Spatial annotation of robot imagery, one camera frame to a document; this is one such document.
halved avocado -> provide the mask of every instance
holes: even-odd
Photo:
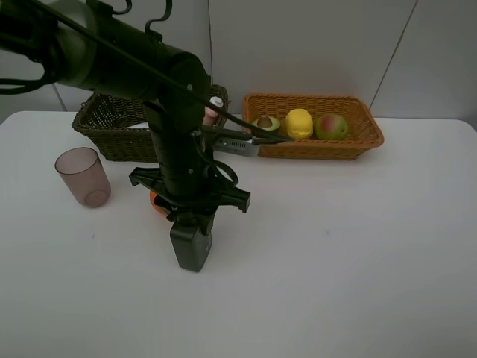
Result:
[[[261,118],[258,118],[255,122],[253,122],[252,125],[260,129],[263,129],[264,131],[270,132],[272,134],[277,134],[280,130],[281,123],[275,117],[263,116]],[[254,136],[257,136],[258,138],[262,137],[261,134],[254,133],[254,131],[252,131],[252,134]]]

pink translucent cup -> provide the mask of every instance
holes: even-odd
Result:
[[[54,168],[76,201],[85,207],[100,207],[111,195],[111,185],[91,148],[75,148],[60,155]]]

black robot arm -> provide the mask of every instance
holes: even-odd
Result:
[[[160,20],[171,11],[171,0],[167,2]],[[233,170],[204,151],[204,107],[271,142],[289,139],[252,127],[211,104],[210,77],[199,59],[166,45],[151,30],[151,22],[142,32],[113,17],[129,10],[130,1],[125,11],[115,12],[98,0],[57,0],[49,6],[38,0],[0,0],[0,49],[23,54],[45,69],[38,80],[0,79],[0,94],[58,82],[153,108],[156,115],[148,117],[148,123],[160,168],[136,168],[130,180],[157,194],[156,204],[174,222],[171,239],[180,266],[200,271],[212,244],[218,207],[233,205],[246,212],[250,203],[250,193],[236,188]]]

brown wicker basket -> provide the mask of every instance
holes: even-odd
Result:
[[[312,136],[307,140],[261,145],[259,156],[275,158],[303,158],[352,160],[364,152],[379,147],[384,142],[381,130],[366,104],[355,97],[322,95],[248,95],[244,103],[244,120],[252,123],[261,116],[280,119],[280,134],[286,136],[285,117],[290,110],[304,108],[313,118],[325,113],[343,116],[350,126],[345,140],[318,140]]]
[[[210,97],[213,96],[222,98],[224,109],[228,109],[225,88],[212,86]],[[157,163],[149,130],[128,128],[145,122],[146,110],[140,101],[95,93],[83,104],[72,127],[90,138],[107,160]],[[218,126],[223,127],[225,122],[219,116]]]

yellow lemon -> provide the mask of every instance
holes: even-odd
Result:
[[[313,119],[307,110],[291,110],[286,116],[285,126],[293,139],[308,139],[313,134]]]

